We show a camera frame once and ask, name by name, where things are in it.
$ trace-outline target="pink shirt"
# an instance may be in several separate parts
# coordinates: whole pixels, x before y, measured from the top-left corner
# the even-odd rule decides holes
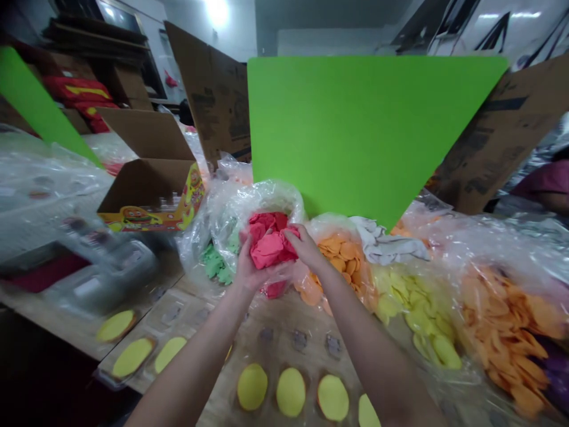
[[[510,194],[537,202],[536,193],[540,192],[569,195],[569,160],[559,160],[536,169]]]

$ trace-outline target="cardboard box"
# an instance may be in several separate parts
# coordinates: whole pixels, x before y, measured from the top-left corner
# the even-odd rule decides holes
[[[171,114],[98,109],[103,119],[140,157],[125,163],[97,214],[113,231],[184,230],[204,196],[197,163]],[[181,196],[163,211],[160,198]]]
[[[569,54],[506,74],[439,168],[441,200],[475,215],[569,110]]]
[[[76,56],[37,49],[33,64],[44,76],[63,76],[96,80],[89,63]]]
[[[133,110],[154,111],[139,68],[108,60],[92,60],[91,65],[117,104],[127,104]]]
[[[61,109],[61,111],[63,112],[63,114],[65,114],[65,117],[68,118],[68,120],[71,122],[75,130],[80,135],[86,135],[88,133],[92,133],[85,119],[81,116],[81,114],[79,114],[79,111],[75,109]]]
[[[247,68],[174,24],[164,26],[206,159],[217,165],[225,151],[250,161]]]
[[[28,122],[23,118],[8,101],[0,96],[0,123],[15,126],[25,132],[36,134]]]

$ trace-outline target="person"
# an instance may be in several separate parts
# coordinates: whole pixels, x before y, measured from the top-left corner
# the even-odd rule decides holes
[[[320,253],[302,225],[285,231],[296,253],[320,279],[357,376],[383,427],[443,426],[442,414],[415,368]],[[239,254],[235,280],[206,322],[142,397],[126,427],[195,425],[221,371],[253,296],[287,265],[257,270],[251,236]]]
[[[550,163],[526,176],[509,195],[497,201],[491,212],[507,216],[552,212],[562,222],[569,222],[569,146],[555,153]]]

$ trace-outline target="box flap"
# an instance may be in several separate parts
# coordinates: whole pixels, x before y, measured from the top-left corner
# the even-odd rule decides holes
[[[171,114],[106,108],[97,111],[138,157],[195,160]]]
[[[247,68],[181,28],[164,26],[206,159],[217,164],[220,151],[250,152]]]
[[[482,212],[567,111],[569,54],[506,74],[439,168],[438,197]]]

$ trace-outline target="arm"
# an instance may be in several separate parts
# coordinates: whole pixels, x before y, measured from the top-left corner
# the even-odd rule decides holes
[[[204,325],[152,383],[126,427],[197,423],[254,295],[269,276],[288,266],[257,270],[250,247],[249,236],[239,254],[235,281]]]
[[[548,211],[569,216],[569,196],[566,193],[536,192],[535,196]]]
[[[383,427],[443,426],[444,419],[407,357],[379,329],[351,287],[303,226],[286,237],[318,276],[346,348]]]

